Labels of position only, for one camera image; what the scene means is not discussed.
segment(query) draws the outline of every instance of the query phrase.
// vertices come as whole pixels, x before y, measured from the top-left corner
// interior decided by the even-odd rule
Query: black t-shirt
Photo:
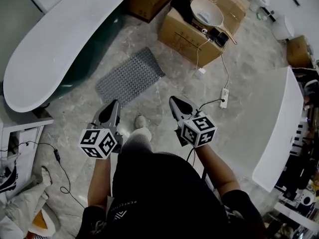
[[[99,207],[84,210],[77,239],[233,238],[239,230],[264,229],[261,216],[246,193],[228,192],[222,205],[191,165],[175,155],[142,150],[121,153],[113,197],[107,216]],[[224,205],[236,210],[241,222],[232,226]]]

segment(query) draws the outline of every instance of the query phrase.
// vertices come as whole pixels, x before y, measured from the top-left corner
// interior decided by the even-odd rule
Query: white wall
[[[31,0],[0,0],[0,81],[11,54],[42,15]]]
[[[285,15],[295,29],[295,36],[304,35],[314,48],[315,58],[319,59],[319,0],[271,0],[268,10],[274,10],[274,17]]]

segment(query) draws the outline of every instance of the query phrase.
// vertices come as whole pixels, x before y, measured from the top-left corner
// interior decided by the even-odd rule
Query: curved white tabletop
[[[43,104],[76,56],[123,0],[62,0],[25,36],[6,67],[3,91],[16,112]]]

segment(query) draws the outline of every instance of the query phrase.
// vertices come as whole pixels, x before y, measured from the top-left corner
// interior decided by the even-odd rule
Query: gray bath mat
[[[145,47],[100,79],[96,90],[104,102],[117,99],[124,107],[163,76],[152,52]]]

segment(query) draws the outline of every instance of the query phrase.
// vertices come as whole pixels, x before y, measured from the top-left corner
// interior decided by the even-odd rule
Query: person
[[[222,204],[184,159],[153,153],[145,118],[135,122],[118,156],[113,198],[110,159],[96,160],[77,239],[266,238],[259,212],[208,145],[195,150]]]
[[[0,208],[0,238],[23,239],[34,217],[42,209],[48,195],[45,189],[52,185],[48,169],[41,167],[42,182],[13,197],[7,205]]]

